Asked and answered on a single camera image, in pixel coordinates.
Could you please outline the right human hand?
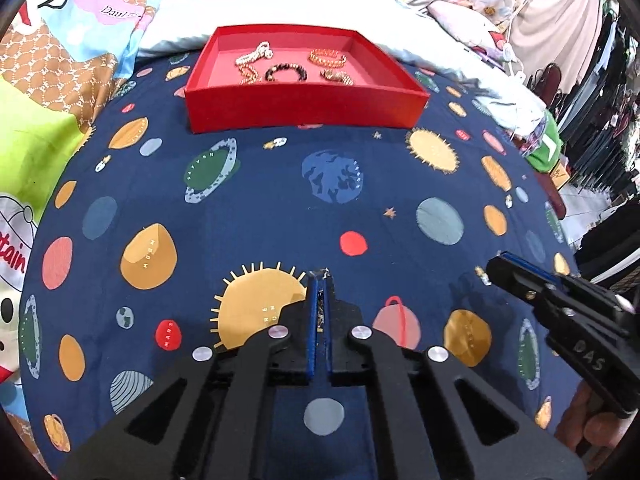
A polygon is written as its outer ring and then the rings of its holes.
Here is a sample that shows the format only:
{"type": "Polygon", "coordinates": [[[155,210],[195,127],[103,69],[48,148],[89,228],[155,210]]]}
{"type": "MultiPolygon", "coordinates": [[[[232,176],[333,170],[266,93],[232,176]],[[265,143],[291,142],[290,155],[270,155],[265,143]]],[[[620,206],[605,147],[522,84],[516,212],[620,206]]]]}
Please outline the right human hand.
{"type": "Polygon", "coordinates": [[[576,451],[582,440],[589,442],[596,452],[586,463],[588,472],[595,471],[611,455],[626,434],[638,412],[631,417],[619,418],[614,413],[591,414],[589,402],[592,389],[583,380],[578,385],[570,406],[565,410],[554,436],[567,448],[576,451]]]}

